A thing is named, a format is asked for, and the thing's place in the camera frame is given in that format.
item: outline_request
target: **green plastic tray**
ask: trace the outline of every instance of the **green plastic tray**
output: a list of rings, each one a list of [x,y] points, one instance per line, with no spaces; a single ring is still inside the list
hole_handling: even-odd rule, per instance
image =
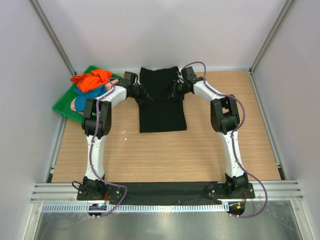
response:
[[[96,66],[89,66],[84,73],[88,74],[91,73],[91,71],[98,69]],[[121,78],[121,76],[117,74],[112,74],[113,78]],[[71,102],[76,98],[77,94],[74,91],[74,88],[76,87],[76,84],[72,84],[72,86],[63,94],[62,97],[53,105],[52,109],[56,111],[57,113],[60,113],[63,116],[66,116],[67,118],[73,119],[77,121],[78,123],[82,123],[82,114],[77,113],[73,110],[71,110],[70,105]]]

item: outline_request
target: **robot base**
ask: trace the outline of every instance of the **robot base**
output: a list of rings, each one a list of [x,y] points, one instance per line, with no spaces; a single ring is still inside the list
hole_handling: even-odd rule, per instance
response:
[[[108,200],[110,201],[118,201],[122,196],[119,187],[106,185],[100,180],[91,180],[85,176],[82,184],[79,186],[76,199],[78,201],[106,200],[107,193]]]
[[[247,187],[233,191],[229,193],[226,183],[212,182],[205,188],[207,197],[212,200],[221,199],[243,199],[244,194],[246,199],[254,199],[256,197],[254,187],[252,183],[249,183]]]

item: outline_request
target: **wooden surface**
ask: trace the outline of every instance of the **wooden surface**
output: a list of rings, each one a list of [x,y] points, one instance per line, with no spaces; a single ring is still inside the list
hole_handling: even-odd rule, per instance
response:
[[[248,73],[208,72],[207,80],[217,90],[235,95],[245,106],[247,118],[238,137],[244,167],[261,180],[279,180]],[[155,133],[139,133],[139,109],[134,99],[114,107],[112,128],[104,147],[106,179],[112,182],[225,180],[223,147],[210,124],[209,103],[189,93],[183,106],[186,131]],[[242,118],[241,107],[238,108]],[[87,154],[87,140],[81,125],[68,119],[52,182],[82,182]]]

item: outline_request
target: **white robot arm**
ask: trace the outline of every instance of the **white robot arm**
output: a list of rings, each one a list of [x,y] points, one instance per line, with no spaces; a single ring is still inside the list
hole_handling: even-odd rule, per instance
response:
[[[126,98],[127,98],[127,89],[124,88],[123,86],[114,86],[114,92],[112,92],[110,95],[103,98],[101,102],[110,102],[111,108],[114,108],[118,103],[125,100]],[[95,174],[92,172],[92,168],[90,165],[90,146],[92,144],[93,137],[94,137],[93,135],[86,136],[86,141],[88,145],[88,156],[87,156],[87,167],[86,167],[85,176],[91,180],[97,179]],[[105,176],[104,146],[105,146],[106,138],[107,138],[107,135],[103,135],[100,138],[96,136],[94,138],[94,144],[91,152],[92,164],[94,166],[96,173],[100,178],[103,178]]]
[[[219,100],[225,98],[221,92],[210,86],[208,83],[205,83],[203,80],[198,81],[193,85],[193,91],[195,95],[202,97],[206,102],[211,103],[212,100]],[[224,134],[219,132],[219,137],[222,141],[223,152],[225,157],[226,170],[225,173],[230,177],[240,177],[244,174],[244,171],[237,164],[233,147],[232,147],[232,130],[229,130]],[[233,132],[233,139],[235,143],[235,152],[238,158],[239,163],[242,165],[239,144],[238,144],[238,131]]]

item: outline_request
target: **cable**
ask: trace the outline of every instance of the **cable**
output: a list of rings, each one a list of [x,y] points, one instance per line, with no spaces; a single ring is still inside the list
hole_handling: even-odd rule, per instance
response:
[[[116,89],[115,85],[111,81],[110,81],[110,83],[112,85],[112,89],[110,91],[108,91],[106,95],[103,95],[102,97],[100,97],[100,98],[98,98],[96,100],[95,108],[96,108],[97,113],[99,111],[99,102],[102,99],[104,99],[107,96],[109,96],[110,94],[112,94]],[[120,184],[115,184],[115,183],[108,182],[108,181],[102,179],[97,174],[97,172],[96,172],[96,170],[94,168],[94,165],[92,163],[92,151],[93,151],[93,147],[94,147],[94,143],[95,143],[95,138],[98,135],[98,128],[99,128],[99,114],[96,115],[95,131],[94,131],[94,135],[93,135],[92,140],[91,140],[91,146],[90,146],[90,151],[89,151],[89,163],[90,163],[91,170],[92,170],[93,174],[95,175],[95,177],[97,179],[99,179],[100,181],[102,181],[103,183],[105,183],[107,185],[110,185],[110,186],[113,186],[113,187],[123,188],[124,189],[124,194],[123,194],[122,198],[120,199],[120,201],[110,211],[101,214],[101,217],[105,217],[105,216],[108,216],[109,214],[111,214],[124,201],[124,199],[125,199],[125,197],[127,195],[127,192],[128,192],[128,188],[125,185],[120,185]]]
[[[105,193],[105,199],[104,199],[104,204],[107,204],[107,201],[109,200],[109,192],[107,191]]]
[[[236,127],[234,130],[232,130],[231,132],[231,143],[232,143],[232,150],[233,150],[233,155],[234,155],[234,158],[235,158],[235,161],[236,163],[239,165],[239,167],[241,168],[242,171],[244,171],[247,175],[249,175],[250,177],[252,177],[253,179],[255,179],[262,187],[263,191],[264,191],[264,195],[265,195],[265,202],[264,202],[264,205],[263,207],[260,209],[260,211],[252,214],[252,215],[247,215],[247,216],[238,216],[238,215],[235,215],[235,214],[231,214],[233,217],[236,217],[236,218],[241,218],[241,219],[249,219],[249,218],[253,218],[253,217],[256,217],[258,216],[259,214],[261,214],[267,207],[267,204],[268,204],[268,193],[267,193],[267,190],[264,186],[264,184],[256,177],[254,176],[253,174],[251,174],[250,172],[248,172],[243,166],[242,164],[240,164],[239,162],[239,159],[237,157],[237,151],[236,151],[236,146],[235,146],[235,139],[234,139],[234,133],[235,131],[237,131],[238,129],[240,129],[242,127],[242,125],[244,124],[245,122],[245,119],[246,119],[246,110],[245,110],[245,106],[243,105],[243,103],[237,99],[236,97],[232,96],[232,95],[227,95],[227,94],[223,94],[221,92],[218,92],[218,91],[215,91],[214,89],[212,89],[210,87],[210,85],[208,85],[207,83],[207,80],[206,80],[206,73],[207,73],[207,68],[206,68],[206,65],[202,62],[202,61],[194,61],[194,62],[191,62],[189,63],[188,65],[184,66],[182,69],[185,69],[186,67],[189,67],[190,65],[193,65],[193,64],[202,64],[203,65],[203,69],[204,69],[204,72],[203,72],[203,83],[204,83],[204,86],[209,90],[211,91],[212,93],[220,96],[220,97],[227,97],[227,98],[231,98],[231,99],[234,99],[237,103],[240,104],[241,108],[242,108],[242,112],[243,112],[243,116],[242,116],[242,121],[240,122],[240,124],[238,125],[238,127]]]
[[[246,203],[247,203],[247,195],[246,195],[246,192],[245,191],[243,191],[243,197],[244,197],[244,205],[246,205]]]
[[[79,185],[81,185],[81,183],[78,182],[78,181],[72,181],[72,182],[71,182],[72,187],[74,187],[75,189],[77,189],[77,190],[79,191],[79,188],[76,187],[74,183],[79,184]]]

